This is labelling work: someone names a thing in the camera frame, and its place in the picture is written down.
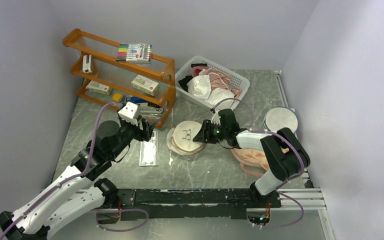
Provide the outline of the white bra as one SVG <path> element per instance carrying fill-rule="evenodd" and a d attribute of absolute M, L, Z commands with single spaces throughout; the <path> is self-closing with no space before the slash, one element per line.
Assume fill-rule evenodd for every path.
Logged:
<path fill-rule="evenodd" d="M 188 84 L 188 93 L 214 107 L 222 100 L 233 98 L 228 89 L 216 88 L 211 90 L 210 79 L 207 75 L 195 76 Z"/>

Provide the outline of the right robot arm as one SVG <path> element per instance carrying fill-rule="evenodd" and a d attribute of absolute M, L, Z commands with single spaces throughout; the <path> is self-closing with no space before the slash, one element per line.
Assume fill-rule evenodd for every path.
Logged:
<path fill-rule="evenodd" d="M 268 170 L 250 186 L 253 191 L 249 199 L 255 207 L 262 207 L 268 202 L 269 194 L 302 175 L 311 163 L 308 153 L 288 127 L 274 132 L 243 128 L 229 108 L 219 111 L 217 118 L 219 123 L 204 120 L 193 141 L 205 144 L 226 141 L 234 149 L 263 151 Z"/>

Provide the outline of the clear packaged tool sleeve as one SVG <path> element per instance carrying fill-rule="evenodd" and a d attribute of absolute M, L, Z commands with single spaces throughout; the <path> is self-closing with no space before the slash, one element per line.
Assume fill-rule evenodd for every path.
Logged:
<path fill-rule="evenodd" d="M 158 165 L 158 131 L 152 132 L 149 141 L 143 141 L 140 145 L 139 166 L 156 167 Z"/>

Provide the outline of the pink satin bra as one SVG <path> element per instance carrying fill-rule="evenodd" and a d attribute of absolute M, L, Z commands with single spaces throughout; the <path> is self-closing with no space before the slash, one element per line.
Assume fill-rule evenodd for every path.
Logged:
<path fill-rule="evenodd" d="M 231 91 L 234 97 L 238 97 L 243 92 L 241 88 L 231 86 L 232 79 L 230 74 L 224 74 L 215 68 L 203 69 L 200 75 L 209 77 L 211 90 L 217 88 L 226 89 Z"/>

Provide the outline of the beige mesh laundry bag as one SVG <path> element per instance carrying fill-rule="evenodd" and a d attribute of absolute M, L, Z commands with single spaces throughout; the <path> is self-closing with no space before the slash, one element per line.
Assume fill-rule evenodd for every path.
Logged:
<path fill-rule="evenodd" d="M 193 138 L 199 133 L 202 124 L 186 120 L 171 128 L 166 137 L 168 148 L 181 155 L 193 155 L 205 147 L 205 143 L 194 142 Z"/>

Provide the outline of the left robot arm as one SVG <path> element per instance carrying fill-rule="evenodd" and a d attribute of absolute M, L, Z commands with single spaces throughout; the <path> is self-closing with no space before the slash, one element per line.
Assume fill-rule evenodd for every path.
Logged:
<path fill-rule="evenodd" d="M 118 188 L 99 176 L 133 140 L 148 142 L 155 125 L 143 118 L 96 121 L 87 147 L 54 182 L 19 209 L 0 213 L 0 239 L 48 240 L 80 216 L 114 207 Z"/>

